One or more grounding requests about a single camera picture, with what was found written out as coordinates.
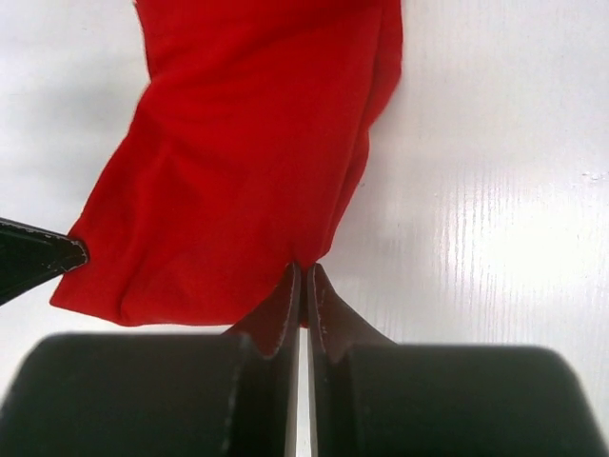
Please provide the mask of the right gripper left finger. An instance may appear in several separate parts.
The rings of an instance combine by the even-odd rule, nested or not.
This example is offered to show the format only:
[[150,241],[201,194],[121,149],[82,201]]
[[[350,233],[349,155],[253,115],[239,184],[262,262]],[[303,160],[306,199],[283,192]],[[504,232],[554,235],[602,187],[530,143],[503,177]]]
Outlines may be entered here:
[[220,334],[58,334],[1,407],[5,456],[292,456],[302,273]]

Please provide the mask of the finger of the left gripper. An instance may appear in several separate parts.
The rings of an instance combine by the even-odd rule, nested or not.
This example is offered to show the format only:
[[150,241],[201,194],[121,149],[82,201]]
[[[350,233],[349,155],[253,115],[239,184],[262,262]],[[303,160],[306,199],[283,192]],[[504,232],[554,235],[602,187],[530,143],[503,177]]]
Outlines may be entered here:
[[1,305],[88,262],[86,245],[65,234],[1,219]]

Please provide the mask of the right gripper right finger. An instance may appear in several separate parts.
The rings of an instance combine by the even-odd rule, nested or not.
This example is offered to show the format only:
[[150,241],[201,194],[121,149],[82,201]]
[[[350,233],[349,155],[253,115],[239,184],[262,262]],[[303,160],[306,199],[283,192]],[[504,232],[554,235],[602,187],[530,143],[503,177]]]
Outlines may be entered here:
[[531,346],[397,344],[306,278],[316,456],[604,456],[580,381]]

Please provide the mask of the red t shirt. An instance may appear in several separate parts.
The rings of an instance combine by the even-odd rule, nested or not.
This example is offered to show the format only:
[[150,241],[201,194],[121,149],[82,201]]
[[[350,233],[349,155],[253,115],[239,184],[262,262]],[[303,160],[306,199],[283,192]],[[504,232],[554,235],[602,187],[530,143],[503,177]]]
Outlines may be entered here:
[[397,1],[138,1],[149,81],[51,296],[112,323],[227,325],[329,251],[402,73]]

